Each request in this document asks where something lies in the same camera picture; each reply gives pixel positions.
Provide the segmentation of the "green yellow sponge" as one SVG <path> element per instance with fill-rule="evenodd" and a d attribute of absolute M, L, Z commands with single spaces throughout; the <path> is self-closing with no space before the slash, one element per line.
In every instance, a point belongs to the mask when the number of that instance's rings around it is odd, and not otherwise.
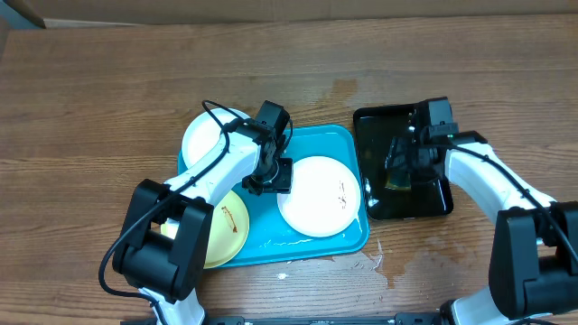
<path fill-rule="evenodd" d="M 389 173 L 385 187 L 390 190 L 411 190 L 411 176 L 405 172 Z"/>

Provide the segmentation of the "white plate with stain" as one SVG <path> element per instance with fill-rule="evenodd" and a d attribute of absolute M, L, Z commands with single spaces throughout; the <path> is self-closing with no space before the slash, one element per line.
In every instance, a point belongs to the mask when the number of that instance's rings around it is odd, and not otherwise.
<path fill-rule="evenodd" d="M 277 196 L 284 221 L 308 237 L 331 237 L 348 228 L 358 217 L 359 183 L 342 162 L 310 156 L 294 164 L 292 187 Z"/>

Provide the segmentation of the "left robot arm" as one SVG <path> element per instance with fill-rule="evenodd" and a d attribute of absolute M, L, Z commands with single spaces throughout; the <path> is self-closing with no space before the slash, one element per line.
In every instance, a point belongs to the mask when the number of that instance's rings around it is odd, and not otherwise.
<path fill-rule="evenodd" d="M 98 269 L 109 294 L 149 302 L 156 324 L 202 324 L 195 288 L 204 268 L 212 215 L 240 184 L 254 195 L 288 194 L 293 161 L 282 156 L 289 113 L 266 101 L 256 117 L 218 122 L 219 141 L 197 164 L 164 183 L 141 181 L 119 237 Z"/>

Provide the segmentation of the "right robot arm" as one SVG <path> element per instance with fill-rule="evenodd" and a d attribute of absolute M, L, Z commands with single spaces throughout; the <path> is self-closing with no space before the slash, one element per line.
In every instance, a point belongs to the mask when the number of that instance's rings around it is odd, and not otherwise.
<path fill-rule="evenodd" d="M 409 105 L 406 136 L 392 140 L 387 187 L 434 181 L 464 190 L 495 226 L 489 284 L 446 302 L 442 324 L 541 324 L 577 308 L 577 203 L 523 181 L 475 131 L 462 132 L 445 97 Z"/>

